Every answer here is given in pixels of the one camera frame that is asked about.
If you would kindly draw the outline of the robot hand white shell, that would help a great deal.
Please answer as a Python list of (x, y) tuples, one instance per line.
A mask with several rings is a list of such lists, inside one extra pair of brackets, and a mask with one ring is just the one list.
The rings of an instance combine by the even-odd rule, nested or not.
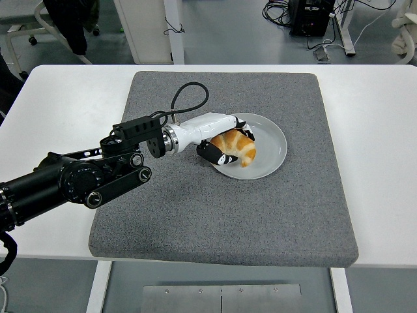
[(244, 168), (257, 154), (249, 124), (235, 115), (206, 113), (166, 129), (172, 141), (172, 153), (196, 144), (197, 154), (214, 165), (239, 161)]

